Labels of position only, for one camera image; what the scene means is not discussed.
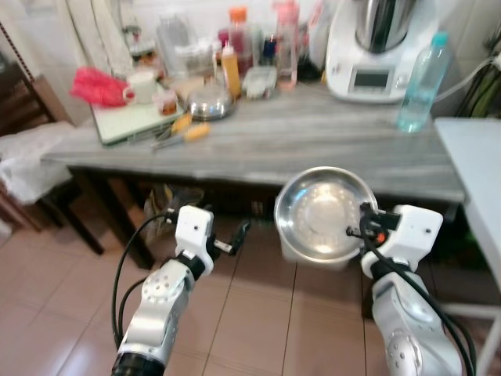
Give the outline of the round steel bowl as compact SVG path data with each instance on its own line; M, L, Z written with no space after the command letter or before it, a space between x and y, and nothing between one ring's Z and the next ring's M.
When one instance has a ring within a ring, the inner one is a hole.
M348 235L360 222L361 205L378 208L373 191L355 173L316 166L298 173L273 208L283 258L330 271L346 269L362 240Z

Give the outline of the dark wooden dining table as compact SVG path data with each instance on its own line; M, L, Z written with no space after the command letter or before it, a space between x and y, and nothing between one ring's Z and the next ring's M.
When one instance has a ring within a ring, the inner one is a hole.
M321 87L301 85L243 101L193 143L161 150L148 139L104 146L91 133L66 137L44 158L69 168L121 243L135 233L135 224L110 187L113 178L235 187L272 203L287 180L314 166L354 172L382 208L419 205L457 226L465 191L446 148L430 126L398 130L397 114L397 105L344 103Z

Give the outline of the white side table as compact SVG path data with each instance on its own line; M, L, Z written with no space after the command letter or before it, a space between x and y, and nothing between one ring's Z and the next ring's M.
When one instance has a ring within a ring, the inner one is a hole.
M480 246L491 274L501 286L501 194L500 194L500 121L489 119L440 117L434 122L457 175L465 190L463 208L467 222ZM478 355L477 376L501 376L494 367L500 355L500 305L447 303L450 314L492 321Z

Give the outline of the clear blue-capped water bottle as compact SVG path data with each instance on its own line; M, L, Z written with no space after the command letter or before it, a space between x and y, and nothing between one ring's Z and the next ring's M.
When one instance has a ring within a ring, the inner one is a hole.
M397 126L401 132L418 132L428 122L451 60L448 40L447 32L437 32L419 55L398 112Z

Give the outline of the white kitchen food processor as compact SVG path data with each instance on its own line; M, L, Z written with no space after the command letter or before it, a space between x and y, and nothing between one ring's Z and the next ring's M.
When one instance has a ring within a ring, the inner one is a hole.
M326 86L350 103L403 99L416 58L453 0L337 0L326 43Z

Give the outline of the small patterned cup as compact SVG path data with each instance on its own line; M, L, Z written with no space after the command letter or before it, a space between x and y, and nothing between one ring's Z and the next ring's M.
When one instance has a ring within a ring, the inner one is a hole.
M175 90L158 90L153 96L153 103L160 116L178 114L178 93Z

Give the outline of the clear plastic food container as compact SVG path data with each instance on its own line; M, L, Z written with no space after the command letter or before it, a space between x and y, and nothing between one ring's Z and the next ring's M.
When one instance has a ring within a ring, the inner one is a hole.
M248 68L241 80L241 96L250 100L266 99L272 96L278 82L275 66L254 66Z

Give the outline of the pale green cutting board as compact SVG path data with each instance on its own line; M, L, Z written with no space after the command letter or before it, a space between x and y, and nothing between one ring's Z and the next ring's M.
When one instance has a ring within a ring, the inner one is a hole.
M135 103L124 107L98 107L92 105L91 112L96 121L98 139L103 146L114 146L122 141L130 141L136 136L169 126L184 114L175 104L172 114L162 114L156 103Z

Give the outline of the green and black bag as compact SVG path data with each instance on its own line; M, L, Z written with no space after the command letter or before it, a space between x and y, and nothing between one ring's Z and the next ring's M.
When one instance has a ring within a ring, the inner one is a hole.
M501 69L494 55L479 68L473 76L463 101L458 107L458 118L490 118L494 111L498 93L501 89Z

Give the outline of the white mug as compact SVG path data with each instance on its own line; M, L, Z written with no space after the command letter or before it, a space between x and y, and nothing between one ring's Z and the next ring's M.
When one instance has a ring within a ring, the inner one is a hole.
M153 104L157 95L158 78L154 70L137 70L125 78L126 86L121 91L126 103Z

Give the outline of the pink drinking bottle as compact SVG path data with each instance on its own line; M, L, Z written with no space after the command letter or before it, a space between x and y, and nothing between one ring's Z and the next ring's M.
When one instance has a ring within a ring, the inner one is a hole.
M297 82L298 65L298 3L296 0L275 0L276 71L278 86L291 90Z

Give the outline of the orange-capped dark jar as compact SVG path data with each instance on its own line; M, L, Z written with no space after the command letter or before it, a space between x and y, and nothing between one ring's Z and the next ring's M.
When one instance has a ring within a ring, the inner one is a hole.
M239 5L229 8L228 44L237 56L237 71L240 78L246 76L254 66L253 33L247 26L247 7Z

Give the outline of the clear glass jar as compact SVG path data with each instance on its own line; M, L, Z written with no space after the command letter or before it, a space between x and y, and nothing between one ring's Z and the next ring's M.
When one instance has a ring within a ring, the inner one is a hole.
M178 47L191 43L189 18L179 11L164 12L155 28L155 43L162 60L172 60Z

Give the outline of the white hanging towel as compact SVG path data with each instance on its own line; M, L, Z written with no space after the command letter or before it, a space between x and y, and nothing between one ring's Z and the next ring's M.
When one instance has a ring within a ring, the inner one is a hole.
M135 72L135 61L115 15L117 5L118 0L62 0L85 65L125 78Z

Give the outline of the short orange-handled tool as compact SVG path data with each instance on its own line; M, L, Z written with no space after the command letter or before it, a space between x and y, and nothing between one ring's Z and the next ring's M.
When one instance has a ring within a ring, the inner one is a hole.
M190 128L191 122L193 122L193 116L191 114L185 114L176 118L171 125L172 135L181 135L186 129Z

